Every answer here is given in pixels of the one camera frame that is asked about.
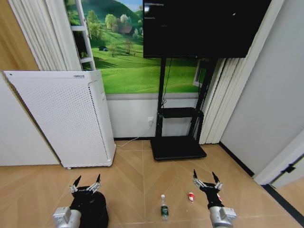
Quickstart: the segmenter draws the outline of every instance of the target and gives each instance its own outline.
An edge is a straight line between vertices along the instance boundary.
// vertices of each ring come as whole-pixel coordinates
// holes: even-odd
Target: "wooden floor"
[[[304,215],[304,177],[276,189],[276,191],[302,215]]]
[[[55,209],[72,202],[68,186],[79,175],[80,186],[91,185],[100,173],[110,228],[210,228],[206,196],[193,184],[193,169],[203,181],[213,181],[214,171],[224,183],[220,196],[238,214],[234,227],[300,227],[220,146],[203,148],[205,159],[156,162],[149,141],[133,141],[117,148],[110,168],[0,167],[0,227],[53,228]],[[188,201],[190,191],[194,203]],[[169,222],[160,219],[161,194]]]

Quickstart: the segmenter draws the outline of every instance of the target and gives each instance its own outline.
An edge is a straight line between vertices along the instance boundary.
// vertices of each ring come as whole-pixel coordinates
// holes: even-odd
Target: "door frame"
[[[254,180],[260,185],[269,184],[304,151],[304,129],[257,175]]]

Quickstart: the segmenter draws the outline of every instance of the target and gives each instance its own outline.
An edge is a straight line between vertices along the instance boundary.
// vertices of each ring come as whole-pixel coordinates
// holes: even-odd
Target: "white wall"
[[[155,136],[157,100],[108,100],[115,138],[138,137],[148,128],[148,116],[154,117],[152,128],[143,136]],[[167,99],[165,107],[195,107],[196,99]],[[164,119],[162,135],[186,135],[190,118]]]
[[[58,164],[0,73],[0,166]]]
[[[303,9],[285,1],[221,138],[256,174],[304,128]]]

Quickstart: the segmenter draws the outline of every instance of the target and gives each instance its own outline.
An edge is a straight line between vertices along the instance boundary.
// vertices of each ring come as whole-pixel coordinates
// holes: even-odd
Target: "plastic bottle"
[[[162,221],[168,221],[169,219],[169,209],[165,202],[165,195],[161,195],[161,219]]]

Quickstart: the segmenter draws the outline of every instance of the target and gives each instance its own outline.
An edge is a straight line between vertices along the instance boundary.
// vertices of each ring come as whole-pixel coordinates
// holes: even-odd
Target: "tv stand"
[[[157,105],[157,119],[155,138],[151,139],[151,147],[154,159],[161,160],[174,160],[174,159],[187,159],[187,158],[203,158],[206,153],[200,147],[199,139],[204,119],[204,114],[201,111],[202,104],[205,101],[208,87],[212,78],[217,59],[210,59],[205,66],[207,68],[202,86],[200,88],[199,97],[196,107],[184,108],[162,108],[162,94],[165,79],[166,57],[161,58],[161,75],[160,85],[158,92],[158,105]],[[163,118],[185,118],[191,117],[191,125],[186,136],[162,136],[162,121]],[[197,119],[199,119],[198,131],[196,139],[194,139],[194,129]]]

